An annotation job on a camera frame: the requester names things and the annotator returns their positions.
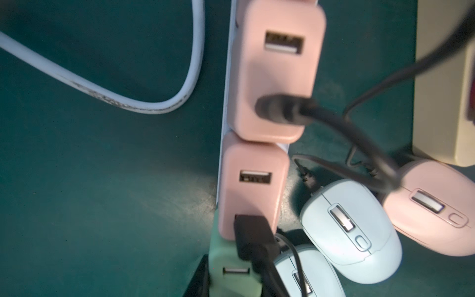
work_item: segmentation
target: usb port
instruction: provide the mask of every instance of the usb port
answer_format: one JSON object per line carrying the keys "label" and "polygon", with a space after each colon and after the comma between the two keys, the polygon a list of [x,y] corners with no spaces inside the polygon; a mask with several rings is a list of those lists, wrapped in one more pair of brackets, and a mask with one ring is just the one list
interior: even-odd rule
{"label": "usb port", "polygon": [[226,268],[223,267],[223,274],[249,274],[251,269],[249,268]]}
{"label": "usb port", "polygon": [[303,47],[303,37],[269,31],[266,32],[264,48],[267,50],[300,55]]}
{"label": "usb port", "polygon": [[241,170],[239,173],[240,182],[257,182],[257,183],[270,183],[272,173],[253,171],[253,170]]}

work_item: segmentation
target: mouse cable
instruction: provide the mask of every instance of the mouse cable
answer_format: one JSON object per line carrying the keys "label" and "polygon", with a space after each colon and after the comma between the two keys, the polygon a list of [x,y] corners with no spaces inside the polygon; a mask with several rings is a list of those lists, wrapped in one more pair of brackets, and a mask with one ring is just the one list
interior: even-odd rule
{"label": "mouse cable", "polygon": [[305,285],[305,275],[304,269],[302,268],[302,262],[300,261],[300,257],[298,255],[297,249],[295,246],[290,242],[290,240],[282,234],[276,233],[275,238],[281,240],[285,243],[286,246],[292,251],[292,254],[295,258],[295,264],[297,265],[297,274],[298,274],[298,281],[300,286],[300,291],[302,292],[302,297],[307,297],[307,287]]}
{"label": "mouse cable", "polygon": [[329,126],[345,136],[371,160],[378,170],[380,178],[371,178],[345,166],[310,155],[295,154],[292,156],[294,162],[295,160],[307,160],[317,163],[341,177],[355,180],[377,192],[391,192],[400,186],[401,175],[396,162],[358,127],[332,111],[318,106],[313,100],[286,94],[263,96],[257,100],[255,112],[263,119],[280,124],[308,125],[318,121]]}
{"label": "mouse cable", "polygon": [[200,74],[205,40],[204,0],[191,0],[193,42],[190,67],[178,93],[163,102],[144,102],[124,97],[72,73],[0,32],[0,48],[49,76],[108,104],[141,114],[165,114],[182,106],[193,92]]}
{"label": "mouse cable", "polygon": [[[463,49],[467,43],[475,35],[475,4],[468,10],[468,13],[465,15],[463,20],[457,26],[457,28],[450,34],[444,42],[442,42],[436,49],[434,49],[429,54],[425,55],[423,58],[419,59],[417,62],[406,66],[396,72],[393,72],[385,79],[383,79],[379,84],[371,87],[369,90],[361,94],[355,100],[350,102],[343,111],[343,118],[346,121],[350,121],[350,113],[360,104],[368,101],[369,99],[380,94],[384,90],[410,78],[426,72],[427,70],[433,68],[444,60],[452,57],[458,51]],[[356,146],[353,145],[348,152],[346,158],[346,165],[348,167],[358,167],[365,166],[368,171],[374,170],[371,164],[364,162],[352,163],[352,159],[356,153]]]}

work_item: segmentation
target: computer mouse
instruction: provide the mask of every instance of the computer mouse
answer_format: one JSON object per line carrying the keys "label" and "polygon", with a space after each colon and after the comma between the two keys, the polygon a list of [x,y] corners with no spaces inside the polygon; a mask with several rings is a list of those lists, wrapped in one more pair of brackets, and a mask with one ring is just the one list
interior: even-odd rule
{"label": "computer mouse", "polygon": [[[295,248],[302,263],[308,297],[345,297],[333,266],[316,247],[303,244]],[[274,264],[289,296],[302,296],[293,253],[290,250],[282,253],[275,259]]]}
{"label": "computer mouse", "polygon": [[381,196],[397,231],[444,255],[475,254],[475,183],[445,164],[413,161],[402,186]]}
{"label": "computer mouse", "polygon": [[354,282],[381,282],[401,263],[401,242],[391,221],[358,182],[340,180],[322,188],[304,205],[300,221],[320,252]]}

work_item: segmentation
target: teal table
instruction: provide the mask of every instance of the teal table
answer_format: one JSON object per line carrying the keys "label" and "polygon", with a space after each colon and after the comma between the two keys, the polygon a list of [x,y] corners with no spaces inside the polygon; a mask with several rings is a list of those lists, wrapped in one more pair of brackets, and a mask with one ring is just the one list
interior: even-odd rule
{"label": "teal table", "polygon": [[[314,97],[341,112],[414,60],[415,0],[322,0],[328,19]],[[203,254],[216,196],[229,1],[206,1],[195,92],[166,115],[134,114],[78,92],[0,50],[0,296],[180,296]],[[119,94],[161,101],[185,79],[184,1],[4,0],[0,30]],[[409,151],[413,83],[353,115],[387,152]],[[349,144],[320,125],[290,153],[341,161]],[[313,168],[329,183],[337,177]],[[475,179],[475,169],[464,169]],[[305,241],[309,194],[291,168],[280,227]],[[343,276],[347,296],[472,296],[475,258],[401,236],[399,271],[377,285]]]}

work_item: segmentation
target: black usb plug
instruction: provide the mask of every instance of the black usb plug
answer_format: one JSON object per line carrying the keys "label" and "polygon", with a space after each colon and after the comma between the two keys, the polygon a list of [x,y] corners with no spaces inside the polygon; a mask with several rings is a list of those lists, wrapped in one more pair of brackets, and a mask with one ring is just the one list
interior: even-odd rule
{"label": "black usb plug", "polygon": [[263,216],[236,215],[234,233],[239,258],[251,261],[252,269],[261,275],[262,284],[273,296],[289,297],[274,266],[274,260],[280,254],[280,247],[267,219]]}

